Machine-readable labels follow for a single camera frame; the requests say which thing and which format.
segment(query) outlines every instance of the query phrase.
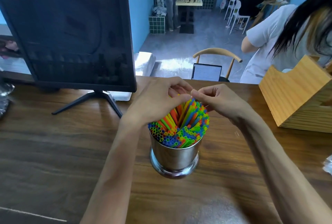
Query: hand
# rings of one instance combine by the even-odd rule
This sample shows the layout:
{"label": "hand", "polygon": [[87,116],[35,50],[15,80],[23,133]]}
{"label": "hand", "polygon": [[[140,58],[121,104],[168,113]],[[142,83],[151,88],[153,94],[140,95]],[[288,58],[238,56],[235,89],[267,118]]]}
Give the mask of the hand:
{"label": "hand", "polygon": [[173,108],[191,99],[193,88],[180,77],[152,80],[123,117],[140,126],[165,117]]}
{"label": "hand", "polygon": [[253,112],[251,106],[225,84],[204,87],[198,91],[193,89],[191,95],[202,102],[208,111],[215,110],[233,123],[244,114]]}

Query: monitor stand leg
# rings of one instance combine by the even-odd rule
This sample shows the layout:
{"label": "monitor stand leg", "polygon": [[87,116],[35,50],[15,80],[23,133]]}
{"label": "monitor stand leg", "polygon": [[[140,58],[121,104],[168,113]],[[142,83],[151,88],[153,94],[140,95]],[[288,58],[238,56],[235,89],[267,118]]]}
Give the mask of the monitor stand leg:
{"label": "monitor stand leg", "polygon": [[65,105],[63,108],[58,109],[55,112],[52,112],[52,115],[57,115],[71,107],[74,107],[82,102],[85,102],[87,100],[89,100],[90,98],[104,98],[108,101],[108,103],[111,105],[111,107],[114,109],[114,111],[117,113],[117,115],[121,118],[122,117],[122,112],[119,109],[119,107],[117,106],[117,104],[115,103],[115,100],[113,99],[112,95],[109,94],[108,92],[105,91],[98,91],[98,90],[94,90],[93,92],[87,93],[84,96],[81,96],[80,98],[78,98],[77,100],[72,101],[71,103],[68,103],[67,105]]}

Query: white t-shirt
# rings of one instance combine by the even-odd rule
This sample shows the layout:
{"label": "white t-shirt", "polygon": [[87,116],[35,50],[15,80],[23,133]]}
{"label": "white t-shirt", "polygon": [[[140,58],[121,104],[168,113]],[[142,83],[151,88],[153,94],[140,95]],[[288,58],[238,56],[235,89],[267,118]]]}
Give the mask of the white t-shirt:
{"label": "white t-shirt", "polygon": [[[273,51],[270,53],[284,29],[288,17],[296,8],[296,5],[291,4],[282,6],[264,21],[247,31],[249,42],[253,46],[260,48],[244,69],[240,83],[259,84],[271,65],[274,65],[278,71],[283,71],[287,68],[293,69],[304,55],[309,55],[306,48],[307,33],[301,39],[296,51],[293,51],[293,45],[291,45],[286,52],[281,51],[273,59]],[[295,45],[305,26],[306,23],[299,30]],[[330,58],[322,56],[319,63],[324,65]]]}

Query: wooden holder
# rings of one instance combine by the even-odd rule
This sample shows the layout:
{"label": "wooden holder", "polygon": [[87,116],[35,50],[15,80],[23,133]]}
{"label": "wooden holder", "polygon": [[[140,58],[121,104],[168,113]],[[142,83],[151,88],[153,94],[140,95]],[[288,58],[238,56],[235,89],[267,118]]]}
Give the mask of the wooden holder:
{"label": "wooden holder", "polygon": [[311,57],[288,73],[271,66],[259,88],[278,127],[332,133],[332,76]]}

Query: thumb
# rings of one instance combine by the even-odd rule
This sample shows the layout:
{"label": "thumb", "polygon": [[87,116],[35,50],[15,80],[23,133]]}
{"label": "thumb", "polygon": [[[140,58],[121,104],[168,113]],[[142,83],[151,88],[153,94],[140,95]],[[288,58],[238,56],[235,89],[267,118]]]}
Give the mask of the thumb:
{"label": "thumb", "polygon": [[179,106],[180,104],[187,102],[191,99],[191,95],[189,94],[180,94],[172,98],[172,109]]}
{"label": "thumb", "polygon": [[198,101],[210,105],[213,102],[213,97],[207,96],[197,90],[193,89],[191,95]]}

